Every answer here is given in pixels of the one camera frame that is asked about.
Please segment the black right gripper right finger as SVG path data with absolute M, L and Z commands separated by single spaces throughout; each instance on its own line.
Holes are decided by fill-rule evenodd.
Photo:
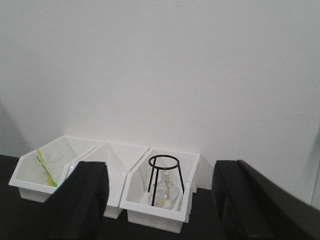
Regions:
M 318 240 L 320 211 L 243 160 L 218 160 L 211 195 L 227 240 Z

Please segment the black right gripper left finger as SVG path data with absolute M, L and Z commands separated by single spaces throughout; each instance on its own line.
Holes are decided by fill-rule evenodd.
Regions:
M 4 237 L 6 240 L 94 240 L 109 198 L 107 165 L 80 161 L 67 179 Z

